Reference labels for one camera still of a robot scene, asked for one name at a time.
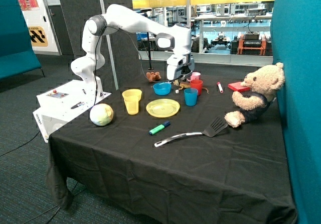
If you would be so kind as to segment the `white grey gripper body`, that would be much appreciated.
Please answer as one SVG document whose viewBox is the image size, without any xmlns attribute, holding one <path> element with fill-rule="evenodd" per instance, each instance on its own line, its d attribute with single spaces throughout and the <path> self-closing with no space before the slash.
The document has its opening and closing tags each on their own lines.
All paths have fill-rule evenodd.
<svg viewBox="0 0 321 224">
<path fill-rule="evenodd" d="M 185 80 L 189 78 L 195 69 L 193 55 L 179 55 L 173 54 L 167 60 L 167 79 L 176 80 L 182 79 Z"/>
</svg>

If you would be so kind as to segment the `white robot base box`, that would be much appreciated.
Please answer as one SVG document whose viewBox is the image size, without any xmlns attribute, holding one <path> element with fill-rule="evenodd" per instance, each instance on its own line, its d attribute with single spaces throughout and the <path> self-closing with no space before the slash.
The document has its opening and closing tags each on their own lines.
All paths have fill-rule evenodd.
<svg viewBox="0 0 321 224">
<path fill-rule="evenodd" d="M 44 141 L 47 143 L 51 133 L 83 114 L 94 103 L 101 102 L 111 93 L 100 89 L 98 95 L 94 95 L 95 91 L 87 90 L 82 80 L 71 80 L 37 95 L 40 107 L 33 112 L 33 115 Z M 71 109 L 79 102 L 85 102 L 85 104 Z"/>
</svg>

